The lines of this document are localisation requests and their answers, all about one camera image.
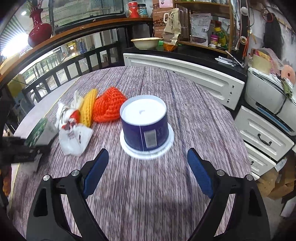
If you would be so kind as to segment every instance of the white bowl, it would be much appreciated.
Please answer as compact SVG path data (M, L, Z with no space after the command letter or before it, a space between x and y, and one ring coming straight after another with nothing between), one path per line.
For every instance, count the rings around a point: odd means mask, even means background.
M153 49L158 45L158 41L161 38L141 38L141 39L132 39L131 41L135 44L135 47L138 49Z

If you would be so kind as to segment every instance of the black countertop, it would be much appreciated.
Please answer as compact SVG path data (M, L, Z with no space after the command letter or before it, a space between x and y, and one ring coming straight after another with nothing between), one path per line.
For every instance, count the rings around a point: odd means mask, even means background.
M241 81L246 82L247 70L240 66L232 67L231 65L222 64L215 60L219 56L226 57L222 53L212 50L202 49L194 46L183 45L179 46L175 51L168 52L163 49L163 46L157 46L155 49L139 50L136 47L126 48L124 53L137 53L162 56L167 58L178 59L193 64L199 64L211 69L215 69L222 73L233 76Z

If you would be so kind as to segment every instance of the metal screw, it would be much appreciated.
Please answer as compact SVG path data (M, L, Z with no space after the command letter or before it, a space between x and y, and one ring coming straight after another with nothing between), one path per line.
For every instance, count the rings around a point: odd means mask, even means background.
M253 176L250 175L250 174L248 174L248 175L247 175L247 179L248 179L249 181L252 181L252 180L253 180Z
M217 170L219 176L224 176L225 172L223 170Z
M43 180L44 180L44 181L47 181L47 180L49 180L49 178L50 178L49 175L45 175L45 176L43 177Z
M71 175L76 177L79 174L79 170L74 170L71 172Z

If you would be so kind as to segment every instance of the yellow knitted item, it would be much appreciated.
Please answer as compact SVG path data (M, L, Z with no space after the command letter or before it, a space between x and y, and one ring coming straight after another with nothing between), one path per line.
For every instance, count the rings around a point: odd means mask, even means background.
M90 90L84 97L83 104L80 108L80 123L87 127L91 126L91 117L97 93L97 89Z

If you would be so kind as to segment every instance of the drawer handle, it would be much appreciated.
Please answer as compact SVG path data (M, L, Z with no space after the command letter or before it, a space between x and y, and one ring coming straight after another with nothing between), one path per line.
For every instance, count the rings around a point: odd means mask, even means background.
M262 140L262 139L260 138L260 136L261 136L261 134L258 134L259 139L260 139L265 145L270 146L270 145L272 144L271 141L270 141L269 143L267 143L266 141Z

